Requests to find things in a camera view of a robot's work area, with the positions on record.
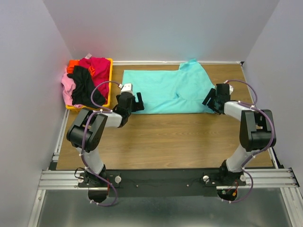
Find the turquoise t shirt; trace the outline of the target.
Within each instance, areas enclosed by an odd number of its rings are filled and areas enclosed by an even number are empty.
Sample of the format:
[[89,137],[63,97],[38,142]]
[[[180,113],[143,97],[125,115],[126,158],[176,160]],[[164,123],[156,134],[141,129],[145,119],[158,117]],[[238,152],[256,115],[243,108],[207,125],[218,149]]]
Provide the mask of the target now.
[[144,110],[136,114],[213,113],[202,102],[214,85],[196,60],[181,63],[178,70],[125,70],[126,83],[142,95]]

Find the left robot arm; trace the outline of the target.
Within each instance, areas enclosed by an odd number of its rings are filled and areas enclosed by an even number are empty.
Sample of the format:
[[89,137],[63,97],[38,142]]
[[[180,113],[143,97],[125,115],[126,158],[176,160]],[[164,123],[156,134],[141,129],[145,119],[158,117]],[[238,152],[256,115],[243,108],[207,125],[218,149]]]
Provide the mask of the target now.
[[116,98],[117,105],[111,111],[83,108],[66,134],[67,140],[79,152],[85,172],[89,173],[89,182],[95,187],[101,186],[106,179],[106,167],[98,151],[104,129],[121,128],[132,113],[144,110],[140,92],[136,95],[121,92]]

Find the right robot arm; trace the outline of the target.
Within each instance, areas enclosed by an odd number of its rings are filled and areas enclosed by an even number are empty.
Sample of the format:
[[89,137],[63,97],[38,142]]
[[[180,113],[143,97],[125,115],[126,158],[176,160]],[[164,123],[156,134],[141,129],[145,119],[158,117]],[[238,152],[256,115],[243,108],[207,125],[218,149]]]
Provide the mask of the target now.
[[244,169],[258,154],[276,144],[276,131],[272,112],[260,110],[254,104],[231,100],[232,87],[228,82],[216,84],[202,102],[216,114],[224,114],[240,122],[240,144],[214,174],[206,174],[207,186],[231,185],[241,181]]

